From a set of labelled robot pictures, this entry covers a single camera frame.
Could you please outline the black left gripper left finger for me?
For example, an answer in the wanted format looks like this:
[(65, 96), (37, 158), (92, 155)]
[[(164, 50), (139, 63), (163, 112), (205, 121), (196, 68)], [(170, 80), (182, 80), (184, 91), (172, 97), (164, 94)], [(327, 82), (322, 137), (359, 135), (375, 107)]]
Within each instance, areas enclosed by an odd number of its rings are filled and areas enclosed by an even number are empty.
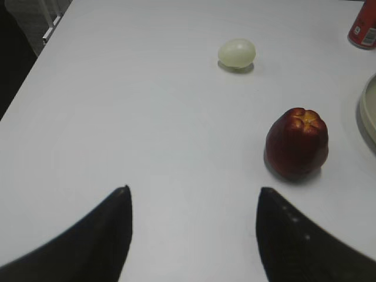
[(2, 266), (1, 281), (118, 281), (132, 234), (132, 197), (123, 186), (58, 237)]

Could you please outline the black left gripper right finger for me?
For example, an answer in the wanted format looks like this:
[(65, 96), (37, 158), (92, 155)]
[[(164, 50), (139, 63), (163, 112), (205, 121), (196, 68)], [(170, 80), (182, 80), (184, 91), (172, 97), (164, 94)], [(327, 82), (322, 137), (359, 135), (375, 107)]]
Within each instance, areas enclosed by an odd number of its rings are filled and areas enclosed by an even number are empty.
[(327, 233), (271, 187), (260, 190), (256, 238), (268, 281), (375, 281), (375, 261)]

